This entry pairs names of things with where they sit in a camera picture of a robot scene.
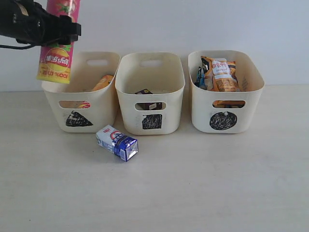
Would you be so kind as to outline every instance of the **table surface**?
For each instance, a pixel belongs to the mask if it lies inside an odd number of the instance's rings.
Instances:
[[[57,125],[43,92],[0,93],[1,232],[307,232],[309,86],[268,86],[244,133],[136,136],[129,162]],[[114,127],[126,132],[119,115]]]

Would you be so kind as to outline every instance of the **lay's chip can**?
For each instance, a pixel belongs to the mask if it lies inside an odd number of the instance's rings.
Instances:
[[[73,22],[77,22],[80,1],[48,0],[46,10],[56,16],[68,15]],[[73,46],[74,43],[42,47],[37,79],[64,84],[70,83]]]

